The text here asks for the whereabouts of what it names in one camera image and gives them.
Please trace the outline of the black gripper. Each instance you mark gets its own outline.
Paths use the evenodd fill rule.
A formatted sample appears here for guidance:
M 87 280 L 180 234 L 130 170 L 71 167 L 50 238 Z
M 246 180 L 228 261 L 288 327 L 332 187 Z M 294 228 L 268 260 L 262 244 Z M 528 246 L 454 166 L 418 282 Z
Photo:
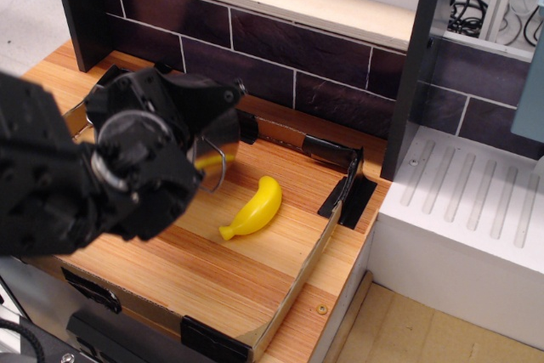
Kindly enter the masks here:
M 147 241 L 184 214 L 203 180 L 189 148 L 246 93 L 241 80 L 110 67 L 84 100 L 98 133 L 92 169 L 118 195 L 101 213 L 105 230 Z

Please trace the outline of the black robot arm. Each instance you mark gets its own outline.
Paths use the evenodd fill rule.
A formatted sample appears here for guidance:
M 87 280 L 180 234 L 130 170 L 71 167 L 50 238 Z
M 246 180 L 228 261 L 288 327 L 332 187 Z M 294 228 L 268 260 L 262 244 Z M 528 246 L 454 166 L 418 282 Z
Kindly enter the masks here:
M 52 94 L 1 77 L 1 253 L 71 254 L 104 233 L 147 241 L 177 220 L 239 141 L 242 82 L 112 66 L 76 142 Z

